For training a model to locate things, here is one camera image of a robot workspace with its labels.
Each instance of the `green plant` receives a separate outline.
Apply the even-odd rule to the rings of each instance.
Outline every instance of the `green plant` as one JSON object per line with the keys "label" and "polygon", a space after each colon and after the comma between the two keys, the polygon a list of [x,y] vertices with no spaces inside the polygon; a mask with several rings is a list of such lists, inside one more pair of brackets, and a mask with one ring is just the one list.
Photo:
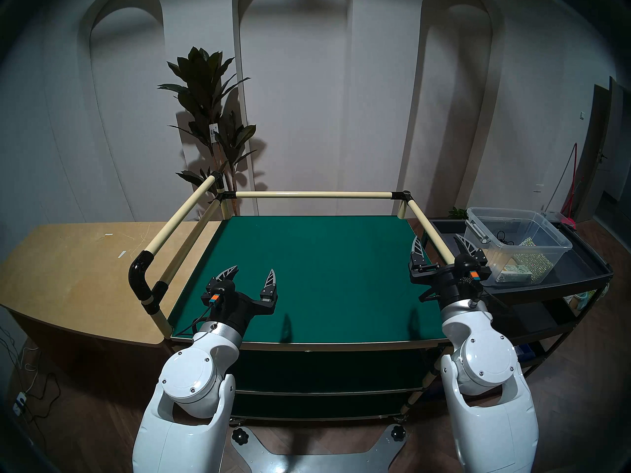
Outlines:
{"label": "green plant", "polygon": [[[187,57],[178,57],[177,64],[167,62],[174,74],[182,79],[186,86],[179,84],[161,84],[159,90],[169,90],[177,93],[177,101],[184,109],[190,113],[194,120],[189,122],[189,130],[180,128],[176,125],[170,127],[179,129],[192,135],[204,144],[213,159],[214,168],[219,172],[224,171],[227,165],[230,166],[230,177],[226,179],[228,189],[232,190],[235,185],[235,167],[240,160],[244,159],[251,153],[240,155],[244,148],[245,142],[256,132],[256,125],[236,125],[234,112],[229,115],[222,115],[222,98],[231,92],[239,83],[250,78],[243,78],[229,86],[230,81],[236,76],[233,74],[227,81],[222,82],[222,76],[225,74],[234,57],[223,62],[223,52],[215,52],[209,55],[204,49],[193,47]],[[213,149],[213,136],[211,135],[210,125],[223,125],[218,129],[222,132],[221,137],[217,135],[219,140],[218,157]],[[193,183],[196,186],[201,185],[204,179],[210,175],[210,169],[204,173],[200,170],[200,175],[192,171],[182,171],[177,173],[180,178]]]}
{"label": "green plant", "polygon": [[467,215],[467,210],[465,210],[464,208],[453,207],[451,210],[449,210],[449,218],[457,220],[467,220],[469,216]]}
{"label": "green plant", "polygon": [[219,119],[218,132],[216,134],[217,140],[223,148],[223,152],[230,166],[230,177],[232,177],[232,186],[237,188],[237,182],[235,175],[237,174],[237,165],[246,157],[248,157],[256,149],[242,154],[245,148],[245,142],[247,142],[256,132],[256,125],[237,125],[235,113],[230,112],[228,115],[224,114]]}
{"label": "green plant", "polygon": [[[220,173],[223,173],[224,169],[226,168],[226,165],[228,164],[228,161],[225,161],[218,169],[218,171]],[[189,183],[194,184],[197,188],[199,188],[202,183],[210,176],[211,173],[211,169],[208,168],[208,171],[206,173],[204,173],[203,169],[199,170],[199,175],[195,174],[193,171],[182,171],[181,173],[175,173],[177,174],[180,178],[182,178],[185,181],[188,181]],[[216,189],[211,187],[210,188],[210,193],[216,195]]]}

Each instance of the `wooden desk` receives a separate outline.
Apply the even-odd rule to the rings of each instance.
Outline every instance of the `wooden desk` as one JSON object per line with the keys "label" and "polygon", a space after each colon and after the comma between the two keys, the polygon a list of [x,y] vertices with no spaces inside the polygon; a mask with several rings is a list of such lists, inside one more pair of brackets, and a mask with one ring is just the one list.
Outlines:
{"label": "wooden desk", "polygon": [[[169,316],[220,222],[209,222],[161,302]],[[96,338],[159,345],[163,338],[129,287],[131,262],[164,222],[41,225],[0,266],[0,304],[27,317]],[[153,285],[195,222],[183,222],[147,271]]]}

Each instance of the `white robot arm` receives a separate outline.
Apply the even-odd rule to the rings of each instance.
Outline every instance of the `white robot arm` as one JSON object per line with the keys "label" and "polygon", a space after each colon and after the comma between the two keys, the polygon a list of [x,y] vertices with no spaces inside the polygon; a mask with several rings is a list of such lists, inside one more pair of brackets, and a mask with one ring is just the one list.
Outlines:
{"label": "white robot arm", "polygon": [[[463,252],[437,269],[425,264],[415,239],[409,263],[411,281],[431,286],[420,298],[438,300],[443,333],[454,346],[440,371],[458,459],[466,473],[529,472],[539,438],[533,399],[514,346],[491,327],[493,317],[480,300],[480,280],[489,273],[484,255]],[[462,397],[500,385],[502,397],[490,407],[470,407]]]}
{"label": "white robot arm", "polygon": [[[270,271],[261,300],[235,291],[236,266],[213,278],[202,300],[211,313],[190,348],[171,356],[156,384],[134,444],[134,473],[216,473],[222,464],[235,396],[235,379],[226,375],[239,357],[250,319],[274,312],[276,276]],[[212,418],[190,426],[173,419],[177,403],[193,417]]]}
{"label": "white robot arm", "polygon": [[[464,252],[439,268],[425,264],[415,239],[409,262],[410,281],[431,287],[420,300],[438,300],[444,334],[454,345],[440,363],[458,459],[466,473],[526,473],[539,435],[530,390],[513,345],[491,327],[493,318],[480,300],[480,279],[490,273],[483,253]],[[192,346],[163,367],[136,437],[134,473],[219,471],[235,395],[234,377],[226,371],[239,357],[250,319],[273,313],[277,301],[273,271],[258,302],[235,291],[237,271],[232,267],[211,280],[202,296],[210,316]],[[502,397],[490,407],[470,407],[462,397],[499,385]],[[176,402],[190,415],[212,420],[178,424]]]}

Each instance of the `plant tag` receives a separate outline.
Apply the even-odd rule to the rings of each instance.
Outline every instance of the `plant tag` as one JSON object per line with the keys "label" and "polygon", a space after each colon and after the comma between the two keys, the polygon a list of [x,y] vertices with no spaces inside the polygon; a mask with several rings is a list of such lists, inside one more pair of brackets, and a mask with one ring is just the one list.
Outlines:
{"label": "plant tag", "polygon": [[217,141],[216,133],[218,130],[217,124],[210,124],[210,142],[214,144]]}

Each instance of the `metal base plate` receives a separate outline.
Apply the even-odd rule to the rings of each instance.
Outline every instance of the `metal base plate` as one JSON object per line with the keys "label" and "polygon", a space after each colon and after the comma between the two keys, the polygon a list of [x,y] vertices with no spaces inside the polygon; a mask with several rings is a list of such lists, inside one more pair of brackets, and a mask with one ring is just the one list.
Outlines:
{"label": "metal base plate", "polygon": [[385,473],[399,450],[408,440],[405,429],[389,425],[369,451],[352,454],[272,454],[247,427],[235,429],[231,442],[252,473]]}

